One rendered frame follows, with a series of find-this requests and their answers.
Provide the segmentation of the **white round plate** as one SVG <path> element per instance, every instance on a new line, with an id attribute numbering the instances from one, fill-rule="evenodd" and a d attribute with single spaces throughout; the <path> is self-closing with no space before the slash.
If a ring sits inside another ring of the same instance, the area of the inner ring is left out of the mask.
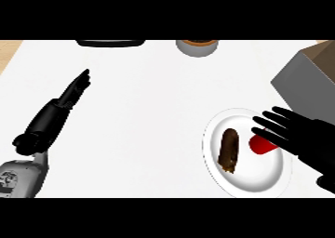
<path id="1" fill-rule="evenodd" d="M 252 117 L 259 114 L 248 109 L 221 111 L 211 119 L 202 141 L 208 173 L 218 186 L 237 198 L 273 198 L 286 190 L 290 181 L 290 154 L 280 148 L 256 154 L 248 145 L 256 126 Z M 222 134 L 233 129 L 239 136 L 237 162 L 233 172 L 218 164 Z"/>

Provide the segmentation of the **black flat object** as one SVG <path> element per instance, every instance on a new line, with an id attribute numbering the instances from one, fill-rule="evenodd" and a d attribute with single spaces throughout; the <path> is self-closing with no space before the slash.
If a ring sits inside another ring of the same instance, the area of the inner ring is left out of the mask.
<path id="1" fill-rule="evenodd" d="M 146 40 L 75 40 L 79 46 L 88 47 L 131 47 L 140 46 Z"/>

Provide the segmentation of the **brown elongated food item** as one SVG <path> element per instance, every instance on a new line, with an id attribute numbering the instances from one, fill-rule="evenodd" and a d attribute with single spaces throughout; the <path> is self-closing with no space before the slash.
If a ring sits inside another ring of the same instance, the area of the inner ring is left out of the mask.
<path id="1" fill-rule="evenodd" d="M 236 130 L 233 128 L 228 128 L 222 134 L 220 154 L 217 160 L 222 170 L 228 173 L 234 172 L 237 155 L 239 155 L 239 136 Z"/>

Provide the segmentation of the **grey cardboard box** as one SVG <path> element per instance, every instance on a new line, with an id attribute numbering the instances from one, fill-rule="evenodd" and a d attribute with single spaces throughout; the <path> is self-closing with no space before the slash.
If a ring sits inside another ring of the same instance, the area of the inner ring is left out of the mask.
<path id="1" fill-rule="evenodd" d="M 295 113 L 335 125 L 335 40 L 301 49 L 270 83 Z"/>

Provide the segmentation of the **red can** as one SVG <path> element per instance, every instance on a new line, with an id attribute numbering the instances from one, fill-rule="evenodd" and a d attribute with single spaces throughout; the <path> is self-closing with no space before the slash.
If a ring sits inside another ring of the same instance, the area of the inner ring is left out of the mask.
<path id="1" fill-rule="evenodd" d="M 255 154 L 265 154 L 277 149 L 277 146 L 258 135 L 251 137 L 248 146 Z"/>

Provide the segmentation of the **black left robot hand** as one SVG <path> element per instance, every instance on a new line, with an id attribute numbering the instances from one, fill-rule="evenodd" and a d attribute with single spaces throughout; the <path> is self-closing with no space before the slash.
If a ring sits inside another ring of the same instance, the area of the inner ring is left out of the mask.
<path id="1" fill-rule="evenodd" d="M 19 154 L 32 155 L 48 149 L 88 85 L 88 70 L 84 70 L 69 83 L 60 98 L 51 99 L 35 114 L 25 133 L 14 138 L 11 145 Z"/>

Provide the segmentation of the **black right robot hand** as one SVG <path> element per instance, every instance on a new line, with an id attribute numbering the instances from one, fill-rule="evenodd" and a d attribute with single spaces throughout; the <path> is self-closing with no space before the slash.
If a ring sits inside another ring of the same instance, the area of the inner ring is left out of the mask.
<path id="1" fill-rule="evenodd" d="M 321 175 L 317 186 L 335 194 L 335 125 L 318 119 L 308 119 L 293 111 L 274 106 L 264 111 L 254 122 L 255 135 L 298 156 L 299 161 Z"/>

